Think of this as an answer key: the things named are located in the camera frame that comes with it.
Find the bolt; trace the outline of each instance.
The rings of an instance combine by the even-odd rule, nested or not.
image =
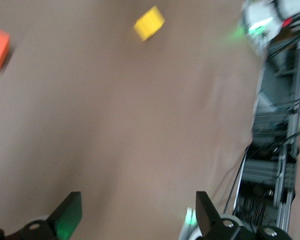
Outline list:
[[[275,237],[275,236],[278,235],[277,232],[275,230],[271,229],[271,228],[266,227],[263,230],[264,230],[265,234],[267,234],[271,237]]]
[[[230,220],[223,220],[222,222],[227,228],[233,228],[235,226]]]
[[[32,225],[29,226],[29,230],[35,230],[35,229],[37,229],[39,227],[40,227],[39,223],[34,223],[34,224],[32,224]]]

